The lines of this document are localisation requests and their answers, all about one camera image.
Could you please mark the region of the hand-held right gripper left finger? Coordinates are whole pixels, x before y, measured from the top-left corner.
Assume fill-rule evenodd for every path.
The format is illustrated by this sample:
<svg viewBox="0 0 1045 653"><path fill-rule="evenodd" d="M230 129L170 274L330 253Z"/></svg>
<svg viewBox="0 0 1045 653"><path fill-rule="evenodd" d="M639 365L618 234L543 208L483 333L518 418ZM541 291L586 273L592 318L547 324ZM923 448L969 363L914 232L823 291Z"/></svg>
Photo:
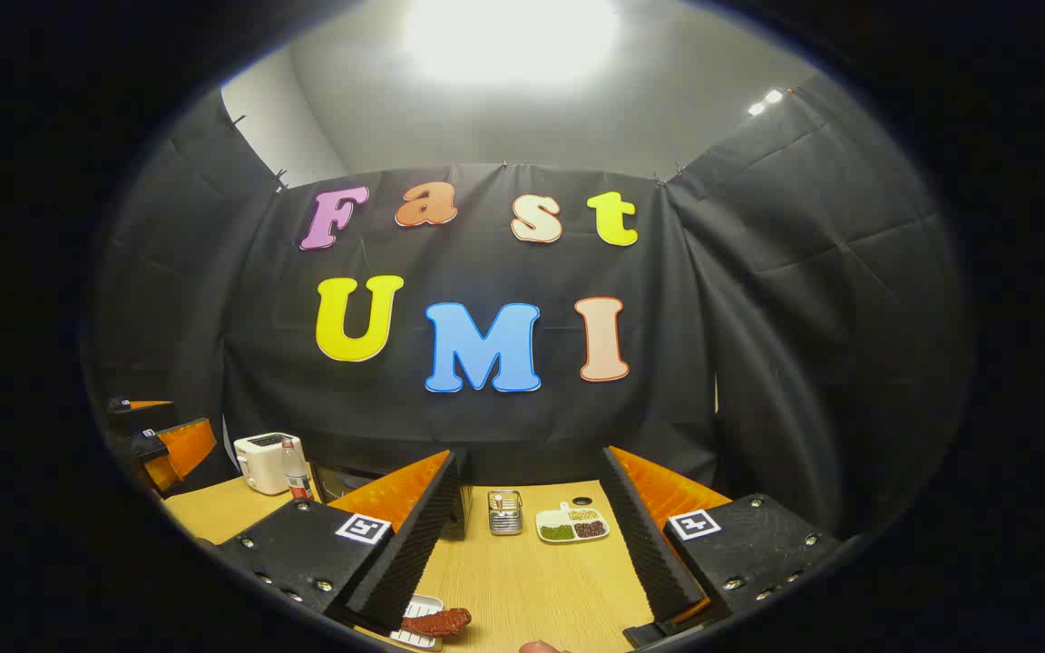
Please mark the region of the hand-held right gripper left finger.
<svg viewBox="0 0 1045 653"><path fill-rule="evenodd" d="M220 562L298 610L398 629L461 476L462 451L443 450L353 492L352 508L286 502L220 542Z"/></svg>

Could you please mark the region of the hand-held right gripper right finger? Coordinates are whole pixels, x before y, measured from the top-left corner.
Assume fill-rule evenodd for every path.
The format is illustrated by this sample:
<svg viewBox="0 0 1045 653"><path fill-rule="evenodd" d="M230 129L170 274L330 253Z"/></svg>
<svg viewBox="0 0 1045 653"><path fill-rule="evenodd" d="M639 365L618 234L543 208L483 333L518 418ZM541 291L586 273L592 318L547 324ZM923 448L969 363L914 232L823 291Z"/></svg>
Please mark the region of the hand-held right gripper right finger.
<svg viewBox="0 0 1045 653"><path fill-rule="evenodd" d="M841 546L770 496L729 499L616 446L599 483L652 616L626 629L634 648L775 603Z"/></svg>

